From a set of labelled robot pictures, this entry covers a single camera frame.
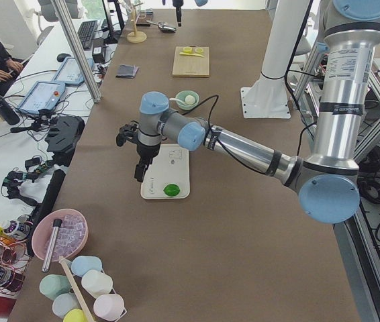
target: brown table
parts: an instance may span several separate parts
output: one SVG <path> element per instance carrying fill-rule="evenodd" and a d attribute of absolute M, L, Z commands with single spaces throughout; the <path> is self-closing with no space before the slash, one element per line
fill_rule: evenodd
<path fill-rule="evenodd" d="M 156 10 L 154 19 L 174 22 L 175 12 Z M 185 10 L 176 34 L 150 27 L 141 28 L 143 44 L 120 40 L 56 209 L 87 218 L 81 254 L 103 260 L 128 309 L 122 321 L 359 320 L 332 226 L 310 219 L 279 181 L 201 148 L 191 153 L 189 197 L 145 201 L 133 179 L 135 145 L 115 146 L 145 92 L 193 89 L 202 98 L 220 94 L 215 124 L 294 155 L 297 112 L 290 120 L 244 119 L 240 107 L 239 89 L 258 78 L 270 25 L 266 11 Z M 209 78 L 171 77 L 182 45 L 210 47 Z M 121 63 L 140 67 L 135 79 L 115 78 Z M 10 322 L 59 321 L 38 291 L 41 265 L 30 264 Z M 58 264 L 51 272 L 61 273 Z"/>

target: blue joint cap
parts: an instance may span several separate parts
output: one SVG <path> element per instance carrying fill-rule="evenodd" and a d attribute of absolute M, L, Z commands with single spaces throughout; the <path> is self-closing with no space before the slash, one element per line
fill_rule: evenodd
<path fill-rule="evenodd" d="M 380 0 L 333 0 L 333 4 L 349 19 L 370 21 L 380 18 Z"/>
<path fill-rule="evenodd" d="M 205 129 L 197 122 L 184 125 L 178 135 L 178 144 L 189 151 L 196 150 L 205 138 Z"/>
<path fill-rule="evenodd" d="M 328 52 L 329 47 L 323 42 L 317 42 L 317 50 L 319 53 Z"/>
<path fill-rule="evenodd" d="M 203 5 L 206 5 L 207 2 L 208 2 L 208 0 L 195 0 L 195 2 L 196 2 L 196 5 L 197 5 L 198 7 L 201 7 L 201 6 L 203 6 Z"/>
<path fill-rule="evenodd" d="M 299 202 L 315 220 L 340 223 L 356 213 L 360 195 L 350 179 L 337 174 L 321 174 L 305 182 L 299 191 Z"/>
<path fill-rule="evenodd" d="M 142 96 L 139 112 L 147 115 L 163 113 L 169 108 L 168 97 L 160 92 L 148 92 Z"/>

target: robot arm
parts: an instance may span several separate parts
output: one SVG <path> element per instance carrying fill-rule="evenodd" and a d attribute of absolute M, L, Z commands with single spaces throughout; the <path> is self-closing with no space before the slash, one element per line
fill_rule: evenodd
<path fill-rule="evenodd" d="M 169 108 L 166 95 L 149 92 L 142 98 L 139 125 L 134 124 L 127 137 L 122 128 L 117 137 L 119 146 L 126 140 L 137 144 L 141 160 L 135 177 L 142 181 L 165 136 L 190 151 L 203 143 L 278 178 L 318 221 L 338 223 L 353 216 L 360 201 L 355 183 L 359 167 L 353 156 L 373 51 L 380 43 L 380 1 L 333 0 L 323 22 L 330 55 L 314 151 L 306 159 L 286 156 L 203 119 L 187 118 Z"/>
<path fill-rule="evenodd" d="M 201 7 L 206 5 L 208 0 L 195 0 L 196 5 Z M 162 4 L 166 5 L 166 0 L 162 0 Z M 181 27 L 181 7 L 184 5 L 184 0 L 172 0 L 172 5 L 175 7 L 175 13 L 177 14 L 177 23 L 178 26 Z"/>

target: keyboard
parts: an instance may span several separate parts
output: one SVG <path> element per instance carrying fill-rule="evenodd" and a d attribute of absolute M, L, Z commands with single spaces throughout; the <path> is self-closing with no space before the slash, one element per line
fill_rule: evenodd
<path fill-rule="evenodd" d="M 78 37 L 85 50 L 91 49 L 91 45 L 93 44 L 93 34 L 96 31 L 96 27 L 97 20 L 89 20 L 84 21 L 78 29 Z"/>

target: small dark box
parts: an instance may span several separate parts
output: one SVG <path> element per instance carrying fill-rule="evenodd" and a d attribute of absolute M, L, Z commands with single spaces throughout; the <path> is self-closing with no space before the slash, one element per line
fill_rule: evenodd
<path fill-rule="evenodd" d="M 103 64 L 105 62 L 106 46 L 103 44 L 103 38 L 93 39 L 93 49 L 91 56 L 96 63 Z"/>

